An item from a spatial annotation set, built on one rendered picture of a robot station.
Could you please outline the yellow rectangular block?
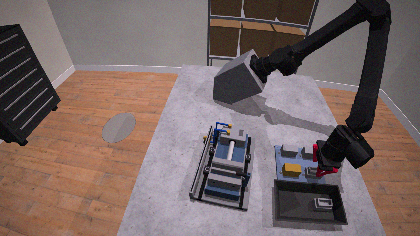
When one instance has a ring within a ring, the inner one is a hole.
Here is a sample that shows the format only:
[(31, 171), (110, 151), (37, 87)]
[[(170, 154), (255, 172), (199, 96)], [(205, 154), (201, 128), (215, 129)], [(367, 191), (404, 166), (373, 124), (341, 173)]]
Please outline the yellow rectangular block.
[(285, 163), (282, 167), (282, 175), (290, 177), (298, 177), (301, 174), (301, 166), (299, 164)]

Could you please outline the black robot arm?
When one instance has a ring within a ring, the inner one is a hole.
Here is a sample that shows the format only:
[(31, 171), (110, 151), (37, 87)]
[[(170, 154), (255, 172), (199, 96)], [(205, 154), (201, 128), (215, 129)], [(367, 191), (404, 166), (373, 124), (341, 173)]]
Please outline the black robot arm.
[(332, 146), (343, 149), (332, 161), (342, 162), (346, 157), (355, 169), (374, 157), (374, 150), (361, 133), (371, 130), (375, 117), (392, 23), (390, 3), (386, 0), (356, 0), (348, 10), (302, 41), (275, 49), (266, 58), (254, 54), (250, 60), (250, 68), (262, 83), (266, 83), (267, 76), (276, 69), (283, 76), (290, 76), (312, 52), (366, 20), (369, 22), (369, 37), (358, 92), (350, 116), (345, 120), (347, 126), (337, 125), (329, 137)]

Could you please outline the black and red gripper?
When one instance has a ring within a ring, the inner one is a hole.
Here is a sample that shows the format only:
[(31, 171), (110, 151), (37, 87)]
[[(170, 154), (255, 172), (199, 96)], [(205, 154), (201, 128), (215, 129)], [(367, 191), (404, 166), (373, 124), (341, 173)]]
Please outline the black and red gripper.
[(318, 162), (316, 177), (338, 172), (338, 169), (340, 169), (342, 164), (340, 162), (332, 161), (332, 159), (342, 150), (343, 149), (337, 149), (332, 146), (329, 142), (329, 138), (327, 141), (317, 140), (316, 144), (313, 144), (313, 162)]

